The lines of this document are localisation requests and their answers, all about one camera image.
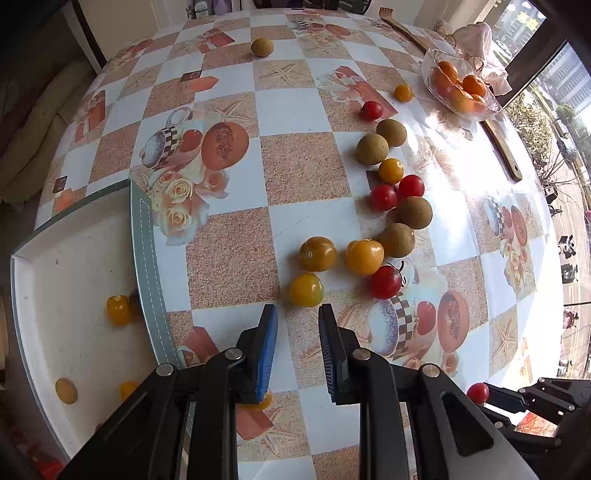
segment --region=red object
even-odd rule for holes
[[[430,301],[421,301],[417,305],[418,325],[417,333],[425,335],[435,326],[437,310]]]
[[[396,190],[387,183],[381,183],[374,187],[369,194],[372,206],[379,212],[387,212],[396,207]]]
[[[369,121],[377,120],[382,116],[382,113],[384,113],[382,105],[380,105],[378,102],[374,102],[373,100],[365,102],[360,111],[361,117]]]
[[[392,265],[382,265],[369,280],[371,294],[378,300],[394,297],[402,287],[400,272]]]
[[[417,175],[406,175],[398,184],[398,194],[403,197],[422,197],[425,184]]]
[[[466,396],[478,405],[484,405],[488,401],[488,385],[479,382],[468,388]]]

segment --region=yellow cherry tomato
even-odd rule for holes
[[[396,185],[404,177],[404,166],[396,158],[386,158],[378,168],[379,179],[384,183]]]
[[[313,236],[300,247],[302,266],[311,272],[323,272],[336,262],[335,244],[323,236]]]
[[[384,247],[375,240],[353,240],[347,245],[345,263],[357,275],[373,275],[383,261]]]
[[[291,301],[300,307],[314,307],[324,298],[324,287],[313,273],[304,273],[290,285]]]
[[[121,395],[121,401],[125,401],[129,398],[129,396],[138,388],[139,383],[132,382],[128,380],[127,382],[123,382],[119,386],[119,393]]]
[[[258,403],[256,405],[243,404],[242,406],[244,408],[247,408],[248,410],[265,410],[266,408],[269,408],[272,403],[273,403],[273,394],[271,393],[271,390],[268,390],[267,393],[265,393],[265,396],[262,398],[260,403]]]
[[[114,295],[107,300],[107,314],[118,327],[131,322],[131,309],[129,299],[125,295]]]
[[[410,102],[413,99],[413,91],[403,83],[394,89],[394,98],[399,102]]]

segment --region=metal screw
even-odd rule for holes
[[[171,364],[162,364],[159,365],[156,369],[156,373],[161,377],[167,377],[169,375],[172,375],[173,372],[174,367]]]
[[[224,355],[228,360],[240,360],[242,358],[242,350],[239,348],[229,348]]]
[[[371,352],[366,348],[358,348],[353,351],[353,358],[356,360],[369,360]]]
[[[437,365],[434,364],[427,364],[427,365],[423,365],[423,374],[428,376],[428,377],[438,377],[439,376],[439,367]]]

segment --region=table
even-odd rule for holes
[[[409,29],[451,50],[437,34]],[[274,42],[265,59],[250,51],[258,37]],[[338,323],[396,364],[440,365],[464,390],[485,380],[519,388],[556,373],[560,266],[527,152],[500,117],[524,175],[515,184],[483,129],[430,95],[421,57],[389,26],[340,11],[190,20],[121,50],[58,147],[37,226],[134,179],[152,199],[165,306],[184,364],[233,346],[265,303],[278,306],[273,402],[256,414],[239,410],[242,479],[356,478],[359,409],[330,402],[317,309],[294,307],[285,293],[302,273],[297,252],[307,238],[326,236],[343,251],[386,225],[367,204],[376,168],[355,158],[376,125],[359,119],[366,100],[405,125],[407,142],[389,156],[423,178],[434,218],[416,231],[411,255],[395,261],[404,286],[391,300],[369,298],[341,259],[319,274]],[[409,103],[391,95],[403,82],[415,94]],[[443,328],[432,317],[419,322],[421,302],[437,309]],[[462,327],[463,341],[454,333]],[[455,349],[444,351],[441,339],[449,345],[454,335]]]

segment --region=window frame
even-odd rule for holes
[[[564,19],[555,18],[552,15],[554,0],[528,1],[542,12],[546,18],[519,53],[505,67],[508,73],[508,81],[513,89],[509,93],[497,97],[503,107],[523,92],[556,58],[567,43],[570,43],[573,51],[581,58],[585,69],[591,74],[587,66],[588,63],[585,61],[591,56],[591,48],[587,45],[585,38],[576,36],[577,32],[575,32],[573,38],[567,38],[564,34],[565,31],[559,26],[564,23]]]

